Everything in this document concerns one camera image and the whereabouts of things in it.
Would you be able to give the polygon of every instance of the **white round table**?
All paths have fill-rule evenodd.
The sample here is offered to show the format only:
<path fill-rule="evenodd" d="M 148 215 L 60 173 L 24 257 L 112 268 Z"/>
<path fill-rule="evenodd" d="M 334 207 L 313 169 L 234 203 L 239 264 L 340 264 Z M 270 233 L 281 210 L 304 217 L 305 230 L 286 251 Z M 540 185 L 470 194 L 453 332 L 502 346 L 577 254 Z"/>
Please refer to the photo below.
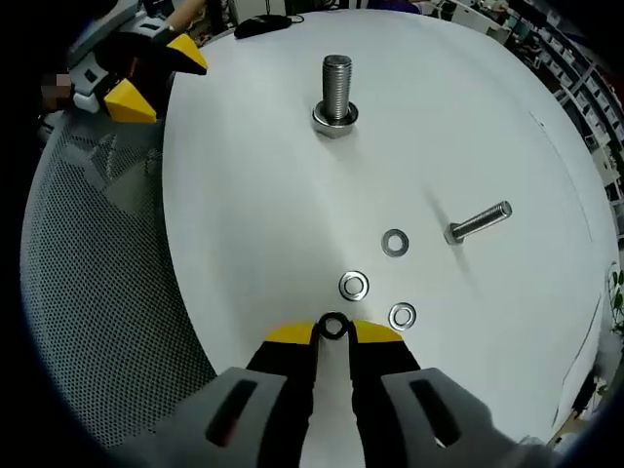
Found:
<path fill-rule="evenodd" d="M 214 369 L 244 367 L 281 322 L 338 310 L 387 325 L 405 301 L 422 367 L 484 401 L 510 437 L 550 438 L 593 363 L 617 247 L 591 155 L 538 79 L 485 35 L 390 12 L 305 15 L 202 52 L 207 76 L 175 78 L 163 191 L 179 288 Z M 352 58 L 360 110 L 336 140 L 311 124 L 329 54 Z M 450 221 L 503 200 L 511 218 L 447 244 Z M 409 237 L 398 258 L 381 249 L 393 228 Z M 364 300 L 338 291 L 350 270 L 370 280 Z M 344 347 L 323 346 L 315 410 L 350 411 L 348 393 L 328 396 L 349 388 Z"/>

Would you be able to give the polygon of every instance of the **bolt head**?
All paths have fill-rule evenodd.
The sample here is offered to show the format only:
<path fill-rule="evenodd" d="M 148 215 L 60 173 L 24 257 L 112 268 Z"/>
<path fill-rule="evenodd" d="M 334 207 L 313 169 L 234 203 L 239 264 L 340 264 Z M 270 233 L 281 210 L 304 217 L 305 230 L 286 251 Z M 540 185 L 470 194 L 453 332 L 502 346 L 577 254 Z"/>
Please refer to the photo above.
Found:
<path fill-rule="evenodd" d="M 340 120 L 332 121 L 325 117 L 323 113 L 323 102 L 319 102 L 312 111 L 312 128 L 315 132 L 326 137 L 336 139 L 347 136 L 353 130 L 356 120 L 358 120 L 358 108 L 353 102 L 349 102 L 349 112 Z"/>

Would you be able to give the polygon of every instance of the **computer mouse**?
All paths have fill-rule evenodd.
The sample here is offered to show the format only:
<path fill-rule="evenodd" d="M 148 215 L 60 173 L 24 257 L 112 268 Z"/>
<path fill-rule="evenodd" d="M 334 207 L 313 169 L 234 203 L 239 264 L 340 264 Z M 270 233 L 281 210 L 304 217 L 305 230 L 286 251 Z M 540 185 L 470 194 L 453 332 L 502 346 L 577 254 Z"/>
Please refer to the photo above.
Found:
<path fill-rule="evenodd" d="M 286 29 L 291 24 L 293 24 L 293 20 L 282 15 L 259 15 L 241 22 L 234 31 L 234 37 L 243 39 L 245 37 L 257 36 L 265 32 Z"/>

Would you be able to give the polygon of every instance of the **hex bolt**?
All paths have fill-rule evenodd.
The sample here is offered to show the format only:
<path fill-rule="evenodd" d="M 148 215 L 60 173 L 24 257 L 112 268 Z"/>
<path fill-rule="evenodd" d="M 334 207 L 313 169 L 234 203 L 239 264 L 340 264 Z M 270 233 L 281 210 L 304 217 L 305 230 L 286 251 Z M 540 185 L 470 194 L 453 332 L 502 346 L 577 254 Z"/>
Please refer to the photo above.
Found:
<path fill-rule="evenodd" d="M 347 56 L 327 56 L 323 60 L 323 110 L 333 120 L 343 119 L 349 112 L 351 69 L 351 58 Z"/>
<path fill-rule="evenodd" d="M 493 226 L 497 222 L 507 219 L 512 214 L 509 202 L 500 202 L 484 212 L 471 217 L 459 224 L 452 222 L 445 232 L 447 242 L 452 245 L 461 244 L 464 239 L 477 231 Z"/>
<path fill-rule="evenodd" d="M 353 63 L 347 56 L 323 60 L 323 100 L 312 111 L 314 130 L 330 138 L 351 133 L 358 108 L 349 101 Z"/>

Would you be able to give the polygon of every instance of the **black rubber o-ring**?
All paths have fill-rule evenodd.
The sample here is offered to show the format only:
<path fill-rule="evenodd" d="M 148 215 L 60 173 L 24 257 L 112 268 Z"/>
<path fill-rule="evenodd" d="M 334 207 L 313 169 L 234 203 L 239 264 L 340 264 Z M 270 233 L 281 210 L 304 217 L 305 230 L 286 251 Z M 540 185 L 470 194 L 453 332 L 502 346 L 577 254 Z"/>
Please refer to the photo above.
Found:
<path fill-rule="evenodd" d="M 401 248 L 397 251 L 393 251 L 392 249 L 390 249 L 390 239 L 395 236 L 401 239 L 402 243 Z M 403 256 L 410 248 L 410 238 L 401 229 L 390 229 L 389 231 L 386 231 L 381 238 L 381 248 L 383 249 L 383 252 L 388 256 L 392 256 L 395 258 Z"/>
<path fill-rule="evenodd" d="M 328 330 L 327 324 L 329 320 L 337 320 L 340 323 L 340 330 L 336 333 L 332 333 Z M 328 312 L 321 319 L 319 319 L 319 329 L 321 336 L 327 339 L 341 339 L 349 327 L 349 319 L 342 312 Z"/>

